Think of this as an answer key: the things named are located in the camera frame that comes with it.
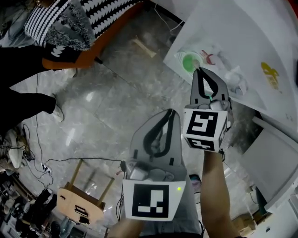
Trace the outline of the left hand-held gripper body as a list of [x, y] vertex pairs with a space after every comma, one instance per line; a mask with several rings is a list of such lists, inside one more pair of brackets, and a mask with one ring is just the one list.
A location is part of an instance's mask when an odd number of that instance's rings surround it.
[[129, 219], [171, 221], [179, 207], [185, 180], [148, 163], [127, 163], [128, 177], [123, 180], [124, 210]]

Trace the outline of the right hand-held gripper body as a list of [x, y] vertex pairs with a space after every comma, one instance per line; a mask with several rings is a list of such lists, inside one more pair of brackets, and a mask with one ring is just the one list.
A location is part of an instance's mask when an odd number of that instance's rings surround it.
[[232, 125], [230, 102], [214, 100], [209, 104], [187, 105], [183, 112], [183, 137], [189, 147], [220, 151], [224, 136]]

